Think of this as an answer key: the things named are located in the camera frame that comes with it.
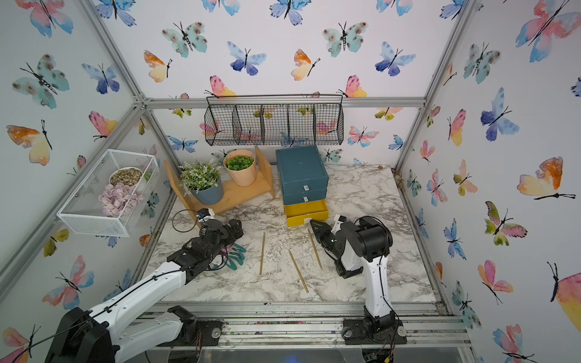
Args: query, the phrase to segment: wooden stand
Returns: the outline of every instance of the wooden stand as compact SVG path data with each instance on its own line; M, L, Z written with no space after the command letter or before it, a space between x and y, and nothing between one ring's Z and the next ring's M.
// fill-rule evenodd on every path
M167 160L165 161L167 176L170 179L171 188L174 190L175 194L178 195L180 201L184 204L184 207L191 209L188 213L194 221L198 220L195 211L202 208L212 208L215 214L220 214L225 210L258 197L266 192L269 192L272 198L275 197L270 163L266 160L258 146L254 147L254 154L256 155L256 163L258 164L260 171L256 174L256 180L254 183L248 186L239 186L232 180L223 183L224 197L212 206L201 204L194 196L195 194L186 194L184 187L180 184L179 176L176 175L175 171L171 168L170 163Z

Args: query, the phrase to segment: watercolor butterfly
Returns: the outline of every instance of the watercolor butterfly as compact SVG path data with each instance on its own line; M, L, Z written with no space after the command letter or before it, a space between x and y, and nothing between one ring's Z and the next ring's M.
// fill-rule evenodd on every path
M581 96L581 77L577 78L577 83L571 87L571 92L577 97Z
M551 266L553 280L555 280L551 302L556 297L569 320L581 331L581 298L579 297L581 296L581 272L559 281L557 264L554 265L555 269Z
M78 171L81 171L82 167L85 166L85 164L87 163L87 160L85 159L85 157L83 155L79 155L77 156L77 168ZM68 172L68 175L77 175L78 173L76 168L73 168L73 172Z
M69 239L69 230L68 229L61 229L60 231L56 231L52 234L52 236L46 241L44 244L44 257L52 256L55 254L56 242L64 242Z
M428 150L428 140L424 140L424 144L422 145L422 148L419 150L419 154L422 156L422 159L428 162L429 165L430 161L428 160L428 158L434 153L434 151L436 151L436 147L432 146Z
M442 281L442 277L444 275L444 267L442 266L441 262L436 262L436 272L440 277L440 283L444 285L444 287L448 288L448 286L446 286L446 284Z
M117 282L118 285L117 289L115 289L114 291L112 291L109 295L105 296L105 298L103 299L103 302L106 302L107 300L110 300L113 297L116 297L117 295L119 295L120 293L122 293L123 291L127 290L129 288L129 285L131 284L131 269L128 268L125 271L125 275L123 276L123 281L121 282Z
M228 150L228 151L220 150L219 153L212 153L212 156L215 157L216 159L218 159L218 162L220 164L222 164L224 162L224 159L226 159L226 156L233 151L235 151L235 149Z
M394 52L387 42L381 43L381 53L379 55L383 57L383 60L375 64L375 69L380 72L389 69L388 73L391 77L397 76L400 74L399 67L410 64L415 59L415 54L400 56L402 52L403 49L397 49Z
M218 3L218 7L220 7L220 0L202 0L204 9L208 10L210 13L214 11L216 3ZM231 16L234 16L234 14L238 13L238 10L240 10L240 3L238 0L222 0L222 5L224 5L224 9Z
M12 82L12 89L23 95L31 95L34 103L41 106L48 106L50 109L56 108L55 97L51 94L59 91L69 90L69 81L59 70L55 69L56 62L52 55L45 54L38 61L37 73L30 64L26 63L28 70L21 70L32 74L36 79L30 77L18 78Z
M414 5L412 3L412 0L377 0L376 8L379 10L380 13L383 13L383 11L385 11L385 9L389 7L389 5L393 7L394 3L396 4L397 14L399 16L402 16L408 11L410 11L412 6Z
M452 16L452 20L454 20L454 18L458 16L458 14L460 14L460 10L464 5L465 0L452 0L452 1L453 3L442 7L442 14L440 14L441 18L448 19L450 16L452 16L452 14L454 14L454 16Z
M236 94L224 86L224 82L218 76L210 77L210 86L212 92L206 91L208 94L216 97L235 96Z
M468 178L472 178L470 173L466 172L466 160L462 159L460 163L460 174L454 174L454 183L460 184L458 187L458 194L465 196L466 192L476 193L478 188L472 182L468 181Z
M488 206L488 217L490 219L489 220L486 218L484 219L484 221L486 222L486 230L484 231L484 233L486 233L487 235L494 236L493 240L496 246L502 246L502 244L508 246L507 236L520 238L524 238L526 236L527 231L525 227L519 224L506 223L507 221L513 219L513 218L507 219L508 209L506 214L504 215L504 218L500 220L498 210L496 209L494 203L486 202L486 205Z
M30 339L23 337L16 329L7 328L3 333L4 344L8 347L19 347L6 357L0 359L0 363L26 363L29 358L32 358L31 347L33 345L34 335L40 330L40 326L36 329L36 324L33 326L33 332Z
M446 85L446 83L448 83L448 81L452 79L452 77L454 77L456 74L458 74L458 72L454 72L454 73L452 73L452 72L454 72L454 67L451 64L450 67L448 67L446 69L446 75L448 76L448 78L446 79L446 82L444 82L442 87L444 87Z
M297 139L297 138L291 138L290 135L287 135L284 132L281 132L282 135L282 146L290 146L290 147L296 147L296 146L300 146L300 145L306 145L307 141L309 139Z
M175 137L166 135L167 138L174 143L173 145L170 145L172 149L174 150L186 150L188 153L193 153L196 150L192 147L193 145L195 145L198 140L190 140L190 141L186 141L185 138L178 140Z
M535 200L548 197L567 197L575 199L575 194L559 194L557 190L561 186L563 175L563 158L553 157L545 160L536 171L536 178L532 175L521 175L521 181L517 186L519 192L524 195L538 196Z
M83 63L81 65L85 72L91 76L91 79L97 80L97 92L104 95L108 92L107 86L111 88L113 92L119 91L119 83L117 81L113 81L113 78L117 77L113 66L109 66L106 70L103 70L103 65L98 66L99 69L90 66L88 64Z
M157 193L151 193L149 199L147 200L147 206L145 207L144 211L141 212L141 215L148 215L149 218L155 217L155 205L159 203L159 196Z
M347 143L349 145L359 143L362 148L369 146L371 144L371 139L379 135L379 131L365 132L366 129L367 127L364 127L363 131L359 131L357 127L351 126L351 130L349 130L349 135L351 135L351 137L347 139Z
M488 141L496 140L497 131L503 135L514 135L520 128L508 121L504 115L511 113L508 111L508 106L504 107L504 88L498 89L496 97L492 100L492 111L482 111L480 122L483 126L490 125L486 130L486 139Z
M52 37L52 27L56 29L56 25L69 34L73 32L73 21L60 12L64 7L63 0L16 0L16 5L23 9L33 9L30 23L44 36Z
M468 305L472 300L468 300L468 294L466 294L466 299L464 299L464 289L460 285L460 281L456 281L456 290L452 292L452 302L454 305L460 307L462 311L462 321L466 328L473 329L474 326L481 328L482 324L480 319L474 312L474 310Z
M401 139L401 137L394 135L393 140L395 141L395 143L389 144L389 150L401 149L401 147L403 146L403 140Z
M341 31L336 29L325 29L323 31L323 37L328 41L327 50L331 53L332 57L337 57L341 51L341 45L343 45L343 51L345 51L345 45L352 52L357 52L361 48L361 43L363 43L363 37L359 34L364 33L367 29L367 23L357 23L345 30L347 27L347 22L342 26L339 23Z
M438 200L444 203L448 201L448 197L444 193L444 191L440 188L440 186L444 184L444 181L440 183L440 176L438 175L438 171L434 171L432 174L432 180L428 180L428 184L426 185L426 190L428 192L432 192L432 205L434 207L437 206Z
M270 15L274 17L281 17L284 13L289 16L290 23L294 26L303 23L303 17L299 14L300 10L303 10L311 0L277 0L278 3L274 3L270 6Z
M448 125L450 127L450 131L448 132L448 141L450 138L452 142L456 146L460 146L462 144L462 127L464 126L464 121L466 120L466 111L460 110L452 122L452 118L448 117Z
M386 109L378 108L379 112L375 114L375 118L382 118L385 116L387 121L393 120L396 116L395 113L403 110L403 107L387 107Z
M113 130L117 127L117 121L115 120L108 120L101 116L98 112L91 111L89 114L89 120L97 131L99 131L100 135L93 136L95 139L93 141L97 141L101 138L107 138Z
M42 133L33 128L8 125L6 126L8 136L16 145L22 145L23 148L31 148L28 153L28 159L31 163L37 163L42 166L48 164L50 160L50 151L52 145L46 136L44 130L44 120L41 120Z
M230 49L230 55L236 58L234 62L230 63L232 69L241 72L245 68L250 76L256 76L258 69L256 69L255 65L261 65L266 60L266 54L261 53L249 56L250 49L246 50L245 48L244 52L242 52L234 43L228 42L227 44Z
M504 280L494 282L494 277L496 274L496 265L494 262L490 260L486 260L483 265L478 265L478 273L480 274L480 278L482 279L482 283L488 287L490 292L494 294L494 298L496 299L496 304L498 302L502 304L502 300L498 298L496 295L496 291L508 292L511 293L513 291L512 285Z
M149 71L149 76L153 78L157 83L162 82L170 75L170 64L172 60L167 62L167 65L163 63L158 57L153 55L150 51L144 51L145 63L153 70Z
M424 209L421 208L419 210L419 214L414 215L414 217L415 221L418 223L419 230L422 232L422 236L429 239L430 237L428 236L428 231L426 230L426 223L424 222Z
M430 127L434 123L434 117L436 117L437 114L439 114L439 113L440 113L440 106L433 105L432 109L430 110L430 114L428 115L428 120L427 120L428 126L427 127Z
M183 58L188 57L189 50L193 51L196 49L198 52L206 53L208 41L200 35L200 33L204 32L204 24L197 22L191 24L185 30L181 22L180 26L175 23L174 25L179 29L181 35L173 29L164 29L162 30L162 34L167 40L171 41L176 52Z
M482 43L482 53L480 53L480 56L476 58L480 52L480 48L476 44L470 46L468 60L464 66L464 78L476 74L476 83L480 84L490 74L490 65L495 64L500 58L500 52L486 52L486 48L488 48L488 44L484 46L484 43Z
M460 243L462 241L460 241L460 238L456 237L456 233L457 233L457 228L456 228L456 218L454 218L452 220L452 227L448 228L445 227L444 228L444 237L446 237L448 239L448 254L450 255L450 257L454 257L456 252L458 253L458 256L462 257L463 259L466 260L466 255L464 254L464 251L462 250L462 247L460 246Z
M330 151L330 149L325 150L325 153L320 153L321 159L323 163L326 161L332 161L334 163L338 163L341 160L341 153L343 152L342 149L337 149Z
M416 180L416 175L410 169L410 176L407 179L407 187L411 188L411 195L416 196L422 190L422 185Z
M320 60L321 58L318 58L314 63L311 63L309 57L299 49L295 53L295 66L298 68L294 69L290 74L295 78L295 81L300 81L311 74L311 71Z
M80 289L93 285L95 279L93 271L83 274L85 267L86 264L83 257L77 257L69 278L64 277L62 273L60 274L62 277L57 277L57 279L64 280L65 284L50 291L42 298L42 301L48 302L52 306L57 306L62 300L63 307L66 310L71 310L79 306L81 303L81 300L78 298L78 293L81 292Z
M130 7L135 4L135 0L99 0L102 4L97 5L95 8L101 17L105 19L109 19L111 15L115 15L115 20L117 20L117 15L119 15L119 19L126 26L132 27L136 25L135 19L129 15L127 12L129 11Z
M569 0L564 0L559 8L556 8L555 0L539 0L535 6L535 15L539 19L533 19L522 26L521 33L517 36L517 48L526 43L533 44L530 52L530 62L539 62L551 53L553 36L566 38L575 29L581 26L581 13L559 14Z
M500 329L496 329L496 331L492 333L492 336L494 337L492 339L494 342L503 350L508 352L503 352L503 354L508 356L504 363L523 363L523 361L537 363L534 360L529 359L534 354L522 355L522 330L518 324L515 326L507 325L507 334Z

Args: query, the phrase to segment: orange butterfly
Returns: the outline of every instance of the orange butterfly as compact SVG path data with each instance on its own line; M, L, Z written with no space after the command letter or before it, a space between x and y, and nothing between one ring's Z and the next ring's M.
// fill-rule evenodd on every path
M49 150L52 145L46 137L44 130L44 120L41 120L42 134L33 128L8 125L8 135L16 145L22 145L23 148L31 148L28 159L31 163L47 165L50 159Z
M153 70L149 72L149 76L153 78L157 83L165 80L169 76L171 59L169 62L167 62L166 65L158 57L156 57L149 51L144 52L144 59L145 62L149 64L151 68L153 68Z
M315 63L311 63L311 60L307 55L302 51L298 50L295 53L295 65L298 67L290 74L295 78L295 81L300 81L305 77L308 77L311 74L313 68L315 68L315 64L320 61L321 58L317 59Z
M576 194L557 193L561 186L561 176L563 175L562 157L553 157L543 161L539 165L536 175L536 178L532 175L521 175L521 182L517 186L518 191L524 195L538 196L535 200L548 197L575 199Z
M458 187L458 194L461 196L465 196L466 191L469 191L470 193L476 193L478 191L476 185L469 182L467 180L468 178L472 177L470 176L470 173L466 173L466 160L462 160L460 163L460 174L454 174L454 182L460 184Z

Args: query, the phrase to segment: drawer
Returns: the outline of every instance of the drawer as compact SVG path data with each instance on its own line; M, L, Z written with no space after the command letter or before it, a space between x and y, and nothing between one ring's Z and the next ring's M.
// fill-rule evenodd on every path
M327 190L308 191L296 194L288 194L282 191L282 202L284 205L313 202L315 200L322 200L327 198Z
M327 188L329 175L316 146L278 149L277 167L281 189L287 194Z
M318 200L285 206L285 214L288 226L294 227L304 224L307 218L321 222L326 221L329 218L329 209L324 200Z

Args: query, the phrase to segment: marble countertop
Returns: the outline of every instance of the marble countertop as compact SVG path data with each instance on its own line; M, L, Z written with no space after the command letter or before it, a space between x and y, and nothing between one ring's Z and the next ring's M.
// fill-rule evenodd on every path
M393 302L435 301L410 222L403 209L391 169L377 166L326 165L329 174L328 224L335 214L354 221L363 215L378 217L393 236L388 264L389 297ZM236 271L228 267L200 274L195 280L167 295L165 301L364 301L363 274L343 279L322 246L315 240L323 270L318 265L307 228L286 224L277 167L272 167L276 198L266 193L216 216L221 221L242 221L244 236L237 244L246 248L245 260ZM184 209L176 200L171 217ZM190 238L198 227L187 233L175 231L171 217L166 222L149 260L146 274L164 262ZM175 227L185 231L193 226L187 212L175 218ZM266 232L263 274L259 275L263 232ZM306 293L288 250L296 260L307 284Z

